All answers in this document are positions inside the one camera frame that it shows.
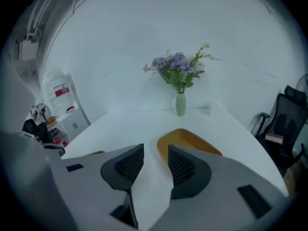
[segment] wall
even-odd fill
[[[43,70],[45,70],[45,63],[47,57],[50,53],[50,50],[53,46],[55,38],[58,36],[58,32],[62,29],[64,23],[73,16],[74,8],[81,3],[81,0],[52,0],[50,5],[47,7],[46,15],[44,18],[46,19],[46,24],[44,25],[43,34],[39,43],[37,59],[36,59],[36,66],[37,66],[37,73],[39,76],[39,84],[41,87],[41,94],[43,97],[43,101],[47,106],[50,108],[51,113],[53,115],[57,115],[56,112],[53,110],[52,105],[50,104],[45,90],[43,81]],[[82,106],[79,103],[78,96],[75,93],[76,102],[78,103],[79,107],[81,108],[83,114],[84,111]]]
[[[165,50],[193,54],[207,42],[219,60],[205,62],[188,107],[220,100],[252,130],[307,71],[300,28],[278,0],[260,1],[86,0],[53,41],[41,86],[51,68],[64,68],[90,122],[106,112],[172,109],[176,91],[142,67]]]
[[[35,105],[42,102],[42,95],[39,86],[39,79],[36,73],[35,59],[27,61],[14,61],[12,64],[13,69],[24,85],[32,92],[36,98]]]
[[[35,97],[14,70],[6,44],[0,54],[0,131],[21,132]]]

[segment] table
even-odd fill
[[[62,159],[143,143],[144,165],[132,187],[132,199],[139,229],[148,230],[168,208],[173,188],[171,172],[156,143],[177,128],[207,140],[224,156],[248,166],[288,195],[278,169],[255,137],[230,114],[216,118],[209,109],[188,109],[183,117],[173,110],[106,114],[66,147]]]

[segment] black office chair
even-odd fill
[[[28,119],[25,121],[22,131],[33,134],[38,137],[42,143],[52,143],[48,134],[48,129],[45,122],[36,125],[34,120]]]
[[[45,122],[36,125],[34,120],[28,119],[25,121],[22,131],[26,133],[33,134],[38,137],[39,140],[43,143],[45,149],[57,150],[60,156],[65,154],[65,149],[61,145],[56,145],[53,143],[52,138],[49,136],[47,125]]]
[[[260,134],[265,120],[270,117],[266,113],[261,113],[262,121],[256,139],[270,155],[282,176],[304,153],[304,146],[302,145],[300,154],[296,157],[292,155],[294,143],[308,119],[306,102],[307,97],[304,92],[287,86],[284,94],[280,93],[277,96],[276,111],[271,123]],[[283,144],[265,140],[267,133],[282,135]]]

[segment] green vase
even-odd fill
[[[175,109],[178,116],[184,116],[186,111],[186,97],[185,93],[178,93],[175,101]]]

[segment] sticker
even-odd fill
[[[67,93],[67,92],[69,92],[69,88],[68,88],[68,87],[63,88],[63,89],[60,89],[60,90],[57,90],[57,91],[55,91],[54,93],[56,94],[56,97],[59,97],[59,96],[61,96],[62,94],[65,94],[65,93]]]

